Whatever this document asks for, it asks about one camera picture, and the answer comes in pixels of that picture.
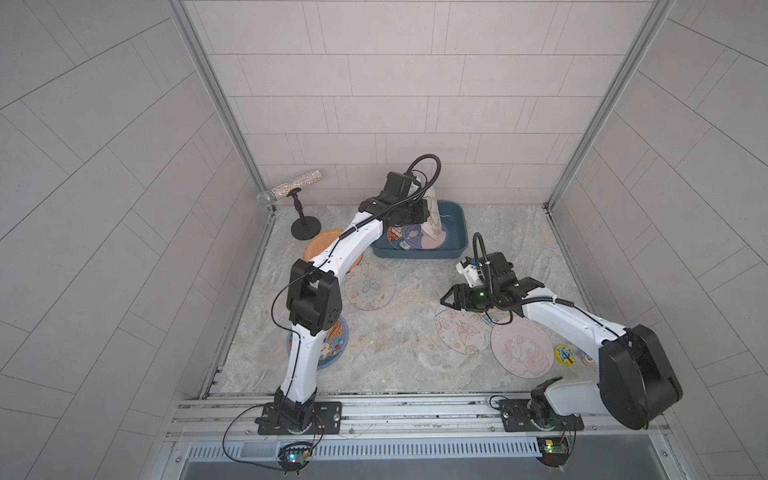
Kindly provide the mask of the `blue denim bunny coaster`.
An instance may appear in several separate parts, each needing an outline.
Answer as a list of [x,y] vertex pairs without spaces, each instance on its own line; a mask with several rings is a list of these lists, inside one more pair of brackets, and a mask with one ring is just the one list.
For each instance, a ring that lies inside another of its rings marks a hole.
[[394,249],[402,249],[403,241],[402,228],[400,226],[391,226],[387,230],[387,239]]

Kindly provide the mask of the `cream sheep round coaster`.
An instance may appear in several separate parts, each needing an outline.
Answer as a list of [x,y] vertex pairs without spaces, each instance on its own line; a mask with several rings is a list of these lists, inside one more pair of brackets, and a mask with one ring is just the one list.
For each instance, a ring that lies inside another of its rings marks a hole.
[[445,239],[446,234],[442,229],[436,189],[429,187],[423,199],[426,201],[427,219],[421,224],[422,233],[434,242],[440,243]]

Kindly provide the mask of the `white doodle flower coaster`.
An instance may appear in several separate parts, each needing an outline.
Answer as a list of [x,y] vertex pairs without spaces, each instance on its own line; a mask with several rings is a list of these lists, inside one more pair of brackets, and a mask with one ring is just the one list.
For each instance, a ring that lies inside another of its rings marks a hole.
[[490,346],[492,325],[480,314],[442,308],[434,324],[445,345],[460,354],[477,355]]

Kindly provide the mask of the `pink unicorn round coaster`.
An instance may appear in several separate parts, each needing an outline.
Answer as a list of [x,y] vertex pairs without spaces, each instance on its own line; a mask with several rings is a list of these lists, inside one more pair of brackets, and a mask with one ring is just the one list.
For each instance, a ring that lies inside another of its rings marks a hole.
[[524,379],[544,376],[555,363],[554,347],[547,332],[521,317],[493,327],[491,349],[507,372]]

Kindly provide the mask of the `white butterfly doodle coaster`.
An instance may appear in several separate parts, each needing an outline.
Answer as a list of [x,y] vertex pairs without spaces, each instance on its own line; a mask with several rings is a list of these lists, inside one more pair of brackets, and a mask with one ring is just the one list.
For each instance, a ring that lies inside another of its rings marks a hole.
[[380,263],[366,263],[355,267],[343,281],[347,300],[365,311],[379,310],[387,306],[397,291],[394,273]]

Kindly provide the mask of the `purple bunny round coaster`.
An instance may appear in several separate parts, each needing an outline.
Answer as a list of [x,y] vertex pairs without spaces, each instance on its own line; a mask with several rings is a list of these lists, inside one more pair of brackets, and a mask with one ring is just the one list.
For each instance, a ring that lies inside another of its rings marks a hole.
[[402,227],[402,236],[397,245],[403,250],[436,250],[447,241],[447,231],[444,226],[441,232],[434,238],[425,233],[421,225],[407,225]]

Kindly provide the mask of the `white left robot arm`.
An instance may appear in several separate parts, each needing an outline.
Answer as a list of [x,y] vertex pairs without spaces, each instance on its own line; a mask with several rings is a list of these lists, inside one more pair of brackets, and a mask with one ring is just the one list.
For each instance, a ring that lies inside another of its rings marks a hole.
[[434,183],[430,178],[420,184],[411,171],[389,173],[384,189],[360,204],[331,246],[291,267],[286,287],[291,350],[286,376],[274,396],[278,421],[289,429],[303,431],[312,421],[320,351],[327,331],[342,313],[345,275],[388,225],[422,223],[428,218],[424,196]]

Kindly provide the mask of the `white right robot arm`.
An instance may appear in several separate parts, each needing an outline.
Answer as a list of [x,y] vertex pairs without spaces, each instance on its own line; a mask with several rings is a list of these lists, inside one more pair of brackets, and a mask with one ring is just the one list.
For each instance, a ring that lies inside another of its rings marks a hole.
[[474,313],[506,311],[510,320],[527,319],[554,331],[589,356],[594,380],[539,384],[528,406],[532,424],[560,428],[582,415],[611,415],[640,430],[679,402],[683,388],[657,334],[644,325],[625,327],[600,318],[556,295],[533,278],[518,278],[500,252],[467,257],[457,265],[464,276],[440,299],[444,307]]

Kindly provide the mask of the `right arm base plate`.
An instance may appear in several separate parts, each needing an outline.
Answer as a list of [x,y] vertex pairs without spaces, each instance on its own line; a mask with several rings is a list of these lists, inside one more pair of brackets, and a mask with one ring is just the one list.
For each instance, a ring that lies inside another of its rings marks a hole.
[[506,432],[573,432],[583,431],[584,422],[578,415],[561,416],[533,399],[501,398],[492,401],[502,419]]

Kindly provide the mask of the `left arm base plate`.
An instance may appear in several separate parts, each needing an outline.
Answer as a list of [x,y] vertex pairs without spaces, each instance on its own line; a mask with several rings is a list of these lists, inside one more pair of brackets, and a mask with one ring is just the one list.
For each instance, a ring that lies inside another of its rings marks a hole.
[[259,435],[335,435],[340,432],[342,408],[341,402],[270,402],[255,423]]

